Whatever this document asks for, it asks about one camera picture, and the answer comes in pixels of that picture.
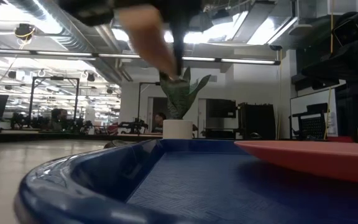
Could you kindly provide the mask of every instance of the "blue plastic tray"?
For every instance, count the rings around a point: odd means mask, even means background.
[[[43,164],[21,223],[358,223],[358,184],[265,163],[232,141],[153,140]]]

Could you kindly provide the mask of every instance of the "potted plant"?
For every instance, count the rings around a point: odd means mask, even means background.
[[[163,123],[163,138],[191,139],[193,138],[193,122],[183,120],[190,109],[197,93],[206,86],[211,75],[203,77],[200,81],[190,85],[191,71],[188,67],[179,80],[171,80],[168,75],[160,72],[160,84],[168,98],[170,119]]]

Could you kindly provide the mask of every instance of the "snake plant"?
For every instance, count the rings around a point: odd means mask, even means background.
[[[191,71],[188,67],[179,80],[171,80],[168,75],[160,72],[160,84],[168,98],[168,110],[171,119],[183,119],[196,99],[197,93],[206,86],[211,75],[203,77],[190,85]]]

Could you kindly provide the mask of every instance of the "white pot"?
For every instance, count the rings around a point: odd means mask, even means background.
[[[166,119],[163,124],[164,139],[193,139],[193,122]]]

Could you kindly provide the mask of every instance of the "textured tray surface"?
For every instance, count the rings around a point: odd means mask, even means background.
[[[237,154],[168,152],[128,203],[213,223],[358,223],[358,184]]]

